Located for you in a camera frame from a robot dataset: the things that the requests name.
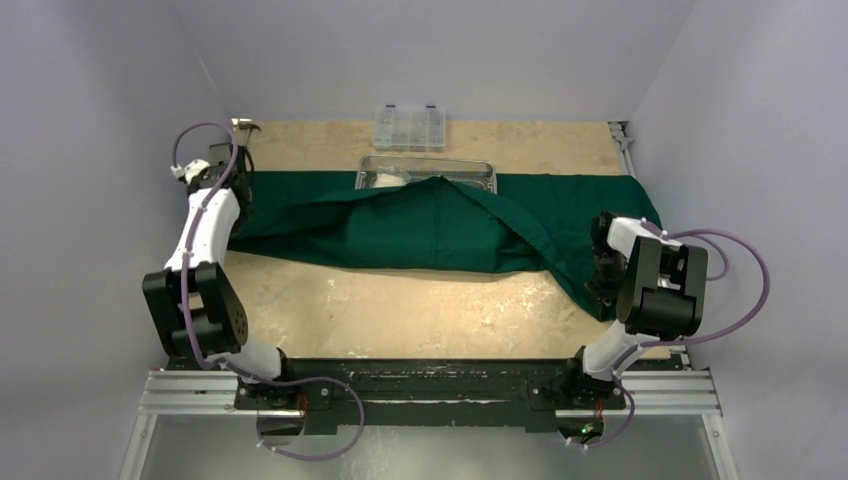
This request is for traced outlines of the dark green surgical drape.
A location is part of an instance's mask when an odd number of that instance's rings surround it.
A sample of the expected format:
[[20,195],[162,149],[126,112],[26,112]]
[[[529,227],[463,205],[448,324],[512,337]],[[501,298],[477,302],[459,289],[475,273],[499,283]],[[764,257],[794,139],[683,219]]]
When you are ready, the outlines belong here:
[[609,211],[658,222],[630,176],[504,174],[495,192],[442,177],[358,189],[346,171],[266,171],[229,249],[346,269],[546,271],[584,311],[590,226]]

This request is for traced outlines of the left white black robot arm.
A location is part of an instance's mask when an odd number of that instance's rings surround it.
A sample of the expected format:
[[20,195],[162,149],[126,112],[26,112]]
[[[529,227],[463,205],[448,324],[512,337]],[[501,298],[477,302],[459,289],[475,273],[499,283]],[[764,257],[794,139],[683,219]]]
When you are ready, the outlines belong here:
[[272,408],[297,399],[298,382],[283,372],[278,348],[250,334],[246,310],[224,272],[231,237],[251,210],[254,163],[245,146],[213,144],[209,159],[179,171],[189,211],[178,245],[142,292],[169,359],[234,369]]

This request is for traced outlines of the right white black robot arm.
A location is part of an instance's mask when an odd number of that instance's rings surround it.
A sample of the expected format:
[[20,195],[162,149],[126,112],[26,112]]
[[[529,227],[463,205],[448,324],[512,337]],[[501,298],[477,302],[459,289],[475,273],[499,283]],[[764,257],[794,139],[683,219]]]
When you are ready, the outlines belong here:
[[692,336],[700,328],[708,252],[666,239],[645,219],[603,211],[592,220],[595,271],[586,288],[597,316],[615,319],[579,351],[582,369],[564,376],[561,392],[584,407],[632,365],[642,349]]

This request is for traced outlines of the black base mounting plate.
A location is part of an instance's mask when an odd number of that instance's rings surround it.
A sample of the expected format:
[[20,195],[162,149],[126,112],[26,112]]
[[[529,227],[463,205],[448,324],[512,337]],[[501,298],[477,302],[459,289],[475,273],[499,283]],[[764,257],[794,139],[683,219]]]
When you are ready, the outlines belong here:
[[[187,361],[165,370],[228,372]],[[642,360],[633,371],[685,370],[672,358]],[[616,383],[593,380],[574,359],[296,359],[279,386],[235,375],[245,393],[236,406],[299,410],[299,420],[253,417],[274,440],[368,426],[516,427],[595,439],[605,420],[635,412],[623,375]]]

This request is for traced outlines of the left white gauze packet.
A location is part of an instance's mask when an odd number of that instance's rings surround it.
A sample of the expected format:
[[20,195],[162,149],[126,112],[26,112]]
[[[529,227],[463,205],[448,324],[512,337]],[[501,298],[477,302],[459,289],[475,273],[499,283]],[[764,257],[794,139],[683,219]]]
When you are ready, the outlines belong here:
[[409,183],[406,174],[378,172],[373,182],[373,188],[395,188],[403,187]]

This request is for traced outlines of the clear plastic compartment box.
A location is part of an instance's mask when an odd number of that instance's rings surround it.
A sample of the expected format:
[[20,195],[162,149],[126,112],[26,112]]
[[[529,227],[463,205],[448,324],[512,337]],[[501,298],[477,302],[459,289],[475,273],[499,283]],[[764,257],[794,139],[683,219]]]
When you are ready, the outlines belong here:
[[388,103],[374,110],[372,145],[377,151],[442,152],[447,115],[436,104]]

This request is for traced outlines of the right side aluminium rail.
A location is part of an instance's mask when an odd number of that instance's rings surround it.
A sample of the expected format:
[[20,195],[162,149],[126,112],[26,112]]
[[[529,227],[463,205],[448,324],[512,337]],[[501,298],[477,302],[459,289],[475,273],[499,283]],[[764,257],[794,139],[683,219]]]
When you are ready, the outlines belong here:
[[608,128],[617,150],[620,170],[623,174],[635,177],[635,168],[630,154],[630,145],[633,143],[633,138],[628,135],[626,122],[609,122]]

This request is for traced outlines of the small black-handled hammer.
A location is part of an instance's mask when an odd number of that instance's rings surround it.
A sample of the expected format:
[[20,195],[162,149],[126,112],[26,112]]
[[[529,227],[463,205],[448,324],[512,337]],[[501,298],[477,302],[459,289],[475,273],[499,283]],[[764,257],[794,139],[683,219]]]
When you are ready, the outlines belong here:
[[261,132],[262,128],[249,118],[232,118],[231,123],[237,137],[240,138],[240,144],[247,146],[254,132]]

